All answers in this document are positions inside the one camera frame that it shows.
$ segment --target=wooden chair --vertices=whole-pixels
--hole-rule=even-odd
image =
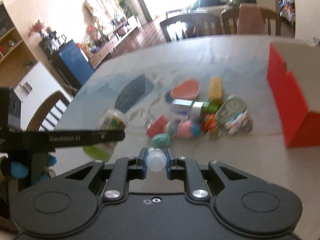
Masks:
[[[281,36],[281,16],[269,9],[261,9],[261,15],[263,19],[265,20],[266,26],[267,26],[267,32],[268,35],[271,35],[271,26],[270,26],[270,20],[276,20],[276,36]]]
[[[60,120],[62,114],[67,109],[69,101],[60,92],[56,91],[49,96],[46,101],[38,108],[30,123],[27,131],[48,131],[53,130]]]
[[[172,41],[171,37],[168,33],[167,27],[171,24],[175,24],[176,22],[185,22],[188,24],[188,29],[192,29],[190,34],[187,34],[182,29],[182,39],[191,38],[191,37],[201,37],[206,35],[221,35],[221,22],[220,17],[207,13],[189,13],[189,14],[181,14],[171,18],[168,18],[160,23],[161,29],[164,33],[164,37],[167,42]],[[176,40],[179,40],[178,34],[176,32]]]
[[[238,18],[239,18],[239,8],[234,9],[224,9],[221,13],[223,28],[225,34],[236,34],[237,26],[238,26]],[[229,20],[233,20],[233,26],[235,29],[235,33],[231,33],[231,28],[229,25]]]

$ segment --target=table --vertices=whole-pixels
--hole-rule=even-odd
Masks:
[[[60,119],[57,129],[95,128],[108,107],[114,107],[118,94],[136,77],[145,82],[145,95],[126,114],[130,117],[126,138],[120,142],[110,163],[123,156],[137,156],[142,147],[150,147],[145,136],[145,120],[141,109],[153,105],[158,117],[168,114],[165,94],[189,77],[201,83],[199,99],[206,100],[211,76],[222,76],[225,96],[235,94],[249,106],[254,120],[248,135],[222,136],[218,141],[204,137],[191,140],[174,139],[176,157],[187,156],[206,164],[219,160],[252,175],[286,187],[303,203],[303,214],[296,233],[303,239],[320,237],[320,147],[286,149],[280,119],[271,90],[266,81],[268,50],[271,41],[297,42],[271,36],[216,36],[189,39],[156,46],[105,62],[78,92]],[[90,161],[81,148],[56,152],[57,174]],[[168,181],[165,174],[148,172],[147,179],[132,181],[136,192],[183,191],[180,181]]]

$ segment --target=yellow block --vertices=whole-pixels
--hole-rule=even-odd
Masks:
[[[222,78],[221,77],[212,77],[210,79],[209,93],[208,93],[209,102],[213,102],[218,105],[222,105]]]

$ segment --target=pile of toys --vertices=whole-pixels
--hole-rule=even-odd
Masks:
[[[202,134],[205,134],[208,140],[217,140],[221,135],[221,128],[225,128],[229,135],[240,131],[249,133],[253,121],[248,115],[245,102],[232,95],[223,103],[222,87],[222,78],[211,78],[208,102],[196,101],[200,90],[196,80],[187,80],[173,88],[170,117],[161,115],[154,122],[151,119],[147,122],[146,134],[151,138],[152,147],[166,148],[171,145],[172,138],[189,139]]]

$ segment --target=red box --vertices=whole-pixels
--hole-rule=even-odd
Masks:
[[[270,45],[267,80],[280,114],[285,145],[320,145],[320,48]]]

